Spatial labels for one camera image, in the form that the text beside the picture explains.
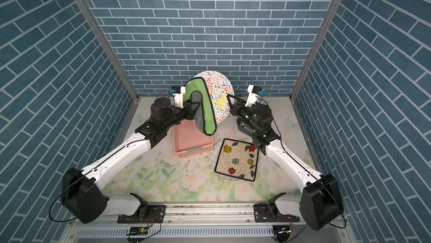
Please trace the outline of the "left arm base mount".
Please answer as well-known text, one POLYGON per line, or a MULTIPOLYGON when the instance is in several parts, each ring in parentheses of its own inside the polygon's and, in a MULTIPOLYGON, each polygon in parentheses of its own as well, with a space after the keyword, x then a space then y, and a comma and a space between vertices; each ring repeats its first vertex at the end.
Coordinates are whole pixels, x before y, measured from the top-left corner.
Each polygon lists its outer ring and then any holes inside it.
POLYGON ((130 193, 139 201, 139 207, 133 215, 119 215, 117 223, 145 223, 149 221, 158 221, 163 223, 165 217, 166 205, 149 205, 148 202, 137 193, 130 193))

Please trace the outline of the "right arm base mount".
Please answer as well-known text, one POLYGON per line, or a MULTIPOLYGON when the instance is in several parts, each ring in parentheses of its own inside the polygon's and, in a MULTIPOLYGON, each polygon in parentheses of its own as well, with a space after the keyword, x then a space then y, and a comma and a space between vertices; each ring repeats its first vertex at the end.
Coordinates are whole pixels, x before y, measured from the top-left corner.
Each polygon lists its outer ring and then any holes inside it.
POLYGON ((293 201, 297 201, 293 196, 287 193, 279 193, 273 198, 270 198, 267 203, 254 204, 254 219, 256 223, 267 222, 299 222, 300 217, 281 213, 277 206, 276 200, 280 197, 285 197, 293 201))

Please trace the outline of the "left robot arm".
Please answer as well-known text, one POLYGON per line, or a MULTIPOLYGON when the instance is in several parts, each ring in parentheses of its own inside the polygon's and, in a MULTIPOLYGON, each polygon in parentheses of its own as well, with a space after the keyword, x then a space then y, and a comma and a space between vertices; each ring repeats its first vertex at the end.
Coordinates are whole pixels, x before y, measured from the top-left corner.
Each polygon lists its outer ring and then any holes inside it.
POLYGON ((120 216, 127 223, 147 220, 148 202, 140 195, 109 197, 102 190, 129 163, 154 148, 171 127, 183 120, 204 121, 198 92, 182 108, 172 105, 169 98, 158 98, 150 110, 150 118, 117 148, 81 170, 71 168, 64 174, 60 201, 80 222, 90 223, 101 216, 120 216))

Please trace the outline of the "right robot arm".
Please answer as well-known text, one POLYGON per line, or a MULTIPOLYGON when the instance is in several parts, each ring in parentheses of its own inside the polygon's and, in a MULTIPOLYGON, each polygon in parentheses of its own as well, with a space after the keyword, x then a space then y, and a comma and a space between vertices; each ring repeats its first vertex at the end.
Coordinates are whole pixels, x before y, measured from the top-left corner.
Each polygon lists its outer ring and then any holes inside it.
POLYGON ((272 111, 264 100, 250 94, 250 100, 227 95, 230 113, 251 130, 257 150, 277 163, 301 190, 298 199, 280 193, 272 199, 277 215, 300 217, 315 231, 343 216, 344 208, 337 179, 311 168, 301 160, 277 134, 272 111))

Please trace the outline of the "square floral plate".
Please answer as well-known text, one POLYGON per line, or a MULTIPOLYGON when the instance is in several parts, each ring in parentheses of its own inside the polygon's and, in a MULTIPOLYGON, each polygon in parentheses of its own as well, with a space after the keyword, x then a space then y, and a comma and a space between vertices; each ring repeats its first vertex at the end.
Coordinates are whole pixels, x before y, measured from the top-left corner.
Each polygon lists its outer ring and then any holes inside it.
POLYGON ((257 177, 259 150, 239 139, 222 140, 215 160, 214 172, 229 179, 254 182, 257 177))

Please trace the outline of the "round colourful speckled plate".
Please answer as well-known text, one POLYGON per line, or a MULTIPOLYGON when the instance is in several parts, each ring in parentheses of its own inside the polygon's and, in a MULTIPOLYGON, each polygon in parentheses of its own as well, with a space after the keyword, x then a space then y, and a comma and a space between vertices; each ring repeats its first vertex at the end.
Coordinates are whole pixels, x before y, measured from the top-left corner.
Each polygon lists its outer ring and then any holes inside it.
POLYGON ((227 95, 234 95, 232 83, 228 77, 218 71, 202 71, 194 78, 202 78, 212 101, 215 121, 221 123, 230 114, 227 95))

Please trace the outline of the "blue checkered round plate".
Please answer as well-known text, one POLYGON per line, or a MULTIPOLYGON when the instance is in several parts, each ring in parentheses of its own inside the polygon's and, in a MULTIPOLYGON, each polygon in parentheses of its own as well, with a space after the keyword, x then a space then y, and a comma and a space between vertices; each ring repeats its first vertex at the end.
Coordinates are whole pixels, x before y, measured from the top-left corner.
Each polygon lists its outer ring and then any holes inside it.
POLYGON ((219 178, 219 179, 223 179, 226 181, 238 181, 238 179, 233 178, 233 177, 229 177, 226 175, 222 175, 219 173, 215 173, 215 169, 216 169, 216 163, 218 160, 218 156, 220 154, 220 149, 223 145, 223 139, 221 139, 220 141, 216 142, 213 146, 213 150, 211 152, 209 152, 208 158, 209 158, 209 167, 212 170, 212 172, 214 172, 214 174, 219 178))

